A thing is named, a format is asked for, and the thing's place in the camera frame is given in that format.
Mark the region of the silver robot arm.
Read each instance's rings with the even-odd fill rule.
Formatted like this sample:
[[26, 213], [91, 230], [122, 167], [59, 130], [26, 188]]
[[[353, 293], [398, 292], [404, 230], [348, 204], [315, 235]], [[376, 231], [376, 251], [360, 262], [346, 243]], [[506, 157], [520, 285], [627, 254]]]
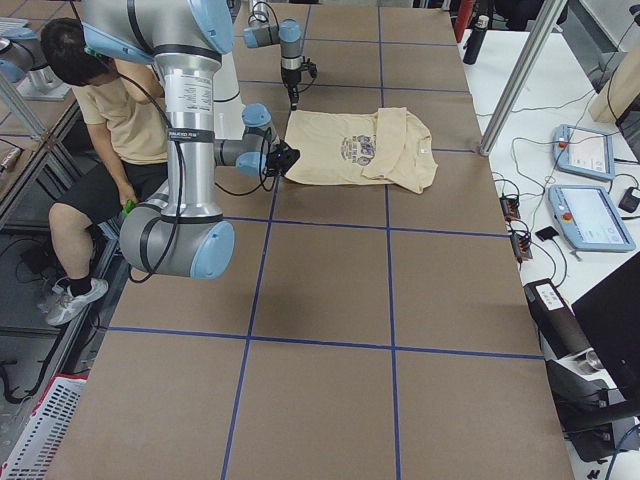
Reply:
[[222, 275], [235, 232], [214, 200], [216, 168], [265, 181], [300, 157], [264, 105], [240, 100], [232, 56], [239, 8], [232, 1], [84, 4], [84, 37], [95, 55], [150, 65], [164, 87], [168, 179], [127, 214], [120, 234], [128, 263], [147, 274]]
[[276, 19], [273, 7], [267, 1], [250, 1], [248, 26], [243, 31], [247, 48], [280, 47], [280, 72], [287, 90], [290, 109], [295, 111], [299, 103], [299, 84], [304, 70], [302, 30], [297, 20]]

